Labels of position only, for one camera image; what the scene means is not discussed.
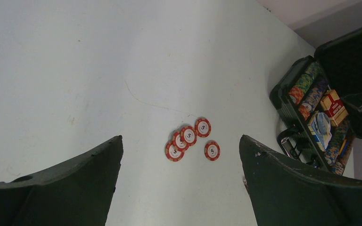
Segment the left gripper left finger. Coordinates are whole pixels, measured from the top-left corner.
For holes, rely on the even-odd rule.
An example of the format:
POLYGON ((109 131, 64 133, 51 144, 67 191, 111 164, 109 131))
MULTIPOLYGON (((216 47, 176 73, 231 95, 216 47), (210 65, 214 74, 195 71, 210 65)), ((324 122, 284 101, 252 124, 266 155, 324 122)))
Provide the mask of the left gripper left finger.
POLYGON ((122 136, 115 136, 62 163, 0 182, 0 226, 103 226, 122 156, 122 136))

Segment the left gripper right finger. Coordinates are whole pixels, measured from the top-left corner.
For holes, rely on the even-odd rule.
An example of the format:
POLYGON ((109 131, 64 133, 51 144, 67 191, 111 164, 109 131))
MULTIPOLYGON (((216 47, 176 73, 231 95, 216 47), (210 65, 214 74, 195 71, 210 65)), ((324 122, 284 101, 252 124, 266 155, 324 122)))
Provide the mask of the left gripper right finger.
POLYGON ((260 226, 362 226, 362 180, 289 158, 243 135, 239 154, 260 226))

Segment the red Texas Hold'em card deck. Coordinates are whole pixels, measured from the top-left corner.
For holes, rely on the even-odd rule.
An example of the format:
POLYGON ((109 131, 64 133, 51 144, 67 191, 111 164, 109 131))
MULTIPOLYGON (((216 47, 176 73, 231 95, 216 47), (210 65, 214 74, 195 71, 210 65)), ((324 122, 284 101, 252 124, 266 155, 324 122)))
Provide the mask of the red Texas Hold'em card deck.
POLYGON ((333 127, 338 127, 340 123, 348 116, 341 98, 336 90, 328 90, 320 100, 320 105, 324 113, 328 116, 333 127))

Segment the black poker set case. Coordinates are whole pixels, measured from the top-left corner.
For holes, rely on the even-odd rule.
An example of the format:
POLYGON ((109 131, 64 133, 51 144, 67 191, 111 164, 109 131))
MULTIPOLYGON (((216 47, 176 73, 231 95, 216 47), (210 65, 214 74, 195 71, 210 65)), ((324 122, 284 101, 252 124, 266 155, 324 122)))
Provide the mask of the black poker set case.
POLYGON ((319 63, 321 73, 316 77, 309 90, 318 80, 326 78, 328 88, 324 94, 328 90, 334 89, 342 100, 345 95, 361 93, 362 28, 320 45, 313 56, 306 56, 295 61, 270 92, 270 100, 287 126, 286 130, 277 136, 277 142, 283 153, 298 161, 306 160, 307 164, 315 168, 332 172, 331 166, 324 158, 325 152, 319 148, 307 127, 307 123, 315 111, 324 113, 320 101, 309 118, 304 120, 298 109, 309 90, 298 105, 292 103, 288 94, 299 77, 313 62, 319 63))

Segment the blue round dealer button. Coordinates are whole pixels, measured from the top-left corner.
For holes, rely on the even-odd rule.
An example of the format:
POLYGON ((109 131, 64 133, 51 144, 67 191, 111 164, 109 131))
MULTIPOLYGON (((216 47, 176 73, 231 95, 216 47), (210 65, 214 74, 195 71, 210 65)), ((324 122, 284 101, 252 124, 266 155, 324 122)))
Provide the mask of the blue round dealer button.
POLYGON ((343 156, 344 153, 346 152, 346 149, 349 145, 349 141, 347 139, 344 139, 341 147, 340 147, 340 150, 339 150, 339 153, 338 153, 338 156, 343 156))

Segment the dark orange chip stack row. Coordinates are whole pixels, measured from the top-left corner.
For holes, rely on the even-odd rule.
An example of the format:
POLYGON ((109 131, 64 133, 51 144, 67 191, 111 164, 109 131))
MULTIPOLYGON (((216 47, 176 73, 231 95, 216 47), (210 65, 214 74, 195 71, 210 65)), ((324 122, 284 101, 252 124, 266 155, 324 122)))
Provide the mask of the dark orange chip stack row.
POLYGON ((343 175, 347 162, 349 160, 350 154, 352 152, 355 135, 353 135, 352 133, 348 133, 346 135, 345 139, 347 139, 349 141, 349 145, 346 149, 346 152, 344 153, 343 156, 337 156, 335 164, 331 166, 332 173, 340 175, 340 176, 343 175))

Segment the blue card deck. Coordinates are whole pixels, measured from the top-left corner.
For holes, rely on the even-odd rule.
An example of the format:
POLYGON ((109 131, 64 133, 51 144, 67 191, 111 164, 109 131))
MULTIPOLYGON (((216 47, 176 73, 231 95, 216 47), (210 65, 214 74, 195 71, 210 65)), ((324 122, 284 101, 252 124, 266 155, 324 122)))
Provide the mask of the blue card deck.
POLYGON ((307 127, 319 148, 325 152, 332 138, 331 123, 326 113, 315 111, 307 127))

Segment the blue orange chip stack row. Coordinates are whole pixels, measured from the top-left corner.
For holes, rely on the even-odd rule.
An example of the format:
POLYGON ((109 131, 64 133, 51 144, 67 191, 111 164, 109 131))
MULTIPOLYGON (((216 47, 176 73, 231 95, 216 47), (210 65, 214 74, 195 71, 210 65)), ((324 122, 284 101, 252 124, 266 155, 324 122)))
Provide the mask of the blue orange chip stack row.
POLYGON ((325 151, 324 158, 329 166, 335 164, 339 155, 341 145, 349 129, 349 120, 343 120, 337 128, 335 128, 333 136, 325 151))

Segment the red poker chip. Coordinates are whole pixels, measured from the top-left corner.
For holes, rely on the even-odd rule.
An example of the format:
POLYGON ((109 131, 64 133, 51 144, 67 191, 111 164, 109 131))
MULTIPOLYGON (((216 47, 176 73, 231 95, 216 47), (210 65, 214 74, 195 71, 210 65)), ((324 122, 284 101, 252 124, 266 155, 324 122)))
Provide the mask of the red poker chip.
POLYGON ((180 161, 184 157, 184 152, 177 151, 171 142, 168 142, 165 146, 165 155, 168 160, 172 162, 180 161))
POLYGON ((188 145, 181 140, 181 134, 179 131, 175 131, 172 135, 172 145, 178 152, 185 152, 188 149, 188 145))
POLYGON ((199 137, 208 137, 211 133, 211 123, 207 118, 198 118, 195 122, 195 131, 199 137))
POLYGON ((216 161, 221 154, 220 146, 217 142, 211 140, 205 144, 204 155, 210 161, 216 161))
POLYGON ((197 134, 192 126, 184 126, 180 131, 181 141, 188 146, 193 146, 197 142, 197 134))

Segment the green chip stack row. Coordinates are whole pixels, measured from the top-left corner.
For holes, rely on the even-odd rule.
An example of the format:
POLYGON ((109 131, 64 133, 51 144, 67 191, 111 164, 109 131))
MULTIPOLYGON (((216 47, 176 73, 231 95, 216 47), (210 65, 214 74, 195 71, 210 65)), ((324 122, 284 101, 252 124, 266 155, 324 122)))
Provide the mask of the green chip stack row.
POLYGON ((321 67, 318 62, 311 63, 305 72, 299 77, 294 86, 288 92, 289 97, 292 100, 294 105, 298 105, 304 95, 309 90, 310 86, 316 79, 316 77, 321 73, 321 67))

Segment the purple chip stack row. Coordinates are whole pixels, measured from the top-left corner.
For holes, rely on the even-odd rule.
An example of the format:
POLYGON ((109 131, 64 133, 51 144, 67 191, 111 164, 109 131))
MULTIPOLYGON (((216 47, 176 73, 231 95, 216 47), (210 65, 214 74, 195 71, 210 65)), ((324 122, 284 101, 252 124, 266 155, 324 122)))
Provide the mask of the purple chip stack row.
POLYGON ((306 98, 302 101, 298 109, 304 120, 307 120, 310 114, 315 110, 327 88, 328 80, 326 78, 321 78, 314 84, 313 88, 309 90, 306 98))

